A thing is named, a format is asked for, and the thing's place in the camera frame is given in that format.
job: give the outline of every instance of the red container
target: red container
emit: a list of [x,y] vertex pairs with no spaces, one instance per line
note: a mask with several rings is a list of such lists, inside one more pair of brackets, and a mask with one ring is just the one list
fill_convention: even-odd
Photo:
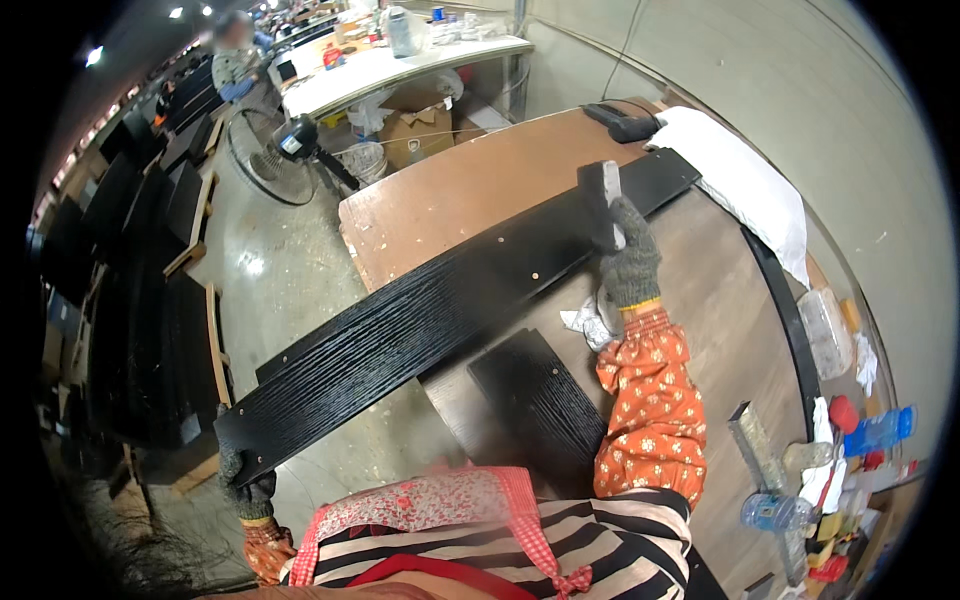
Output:
[[332,68],[338,67],[341,64],[346,62],[344,60],[344,53],[340,52],[339,48],[333,47],[333,42],[326,44],[326,50],[324,50],[324,67],[327,71]]
[[840,579],[843,572],[847,570],[850,559],[839,554],[834,554],[827,559],[819,568],[811,568],[809,572],[810,579],[832,584]]
[[833,421],[845,435],[850,435],[856,431],[856,426],[860,423],[860,414],[846,396],[834,396],[830,401],[830,420]]

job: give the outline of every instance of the pink checkered apron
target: pink checkered apron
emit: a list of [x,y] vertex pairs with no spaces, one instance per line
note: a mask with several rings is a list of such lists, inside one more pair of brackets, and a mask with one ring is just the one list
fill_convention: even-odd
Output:
[[530,561],[550,578],[557,599],[587,591],[593,570],[563,576],[540,528],[530,474],[518,467],[468,467],[356,493],[317,510],[290,569],[291,586],[308,586],[320,543],[352,527],[383,525],[418,532],[445,525],[505,522]]

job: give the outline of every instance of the white pillow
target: white pillow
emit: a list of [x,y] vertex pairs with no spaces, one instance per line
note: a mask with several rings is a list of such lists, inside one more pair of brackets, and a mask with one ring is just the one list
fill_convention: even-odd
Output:
[[673,148],[703,178],[698,185],[747,226],[783,269],[810,288],[806,218],[800,193],[750,146],[700,110],[659,112],[662,127],[647,146]]

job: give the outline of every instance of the blue bottle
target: blue bottle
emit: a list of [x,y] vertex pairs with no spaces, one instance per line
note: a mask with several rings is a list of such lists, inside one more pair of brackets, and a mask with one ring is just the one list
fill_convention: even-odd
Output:
[[755,493],[740,509],[741,523],[763,531],[793,531],[819,519],[819,509],[794,495]]
[[847,456],[862,456],[882,450],[913,435],[917,409],[913,406],[895,408],[882,415],[862,420],[849,436],[844,438]]

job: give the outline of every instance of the blue sleeve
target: blue sleeve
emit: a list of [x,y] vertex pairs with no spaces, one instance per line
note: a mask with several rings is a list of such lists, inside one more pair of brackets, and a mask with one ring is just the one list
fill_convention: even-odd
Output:
[[274,39],[263,32],[253,32],[253,43],[269,52]]
[[220,97],[223,98],[225,102],[231,102],[246,95],[251,87],[253,87],[253,77],[248,77],[239,84],[224,84],[219,90]]

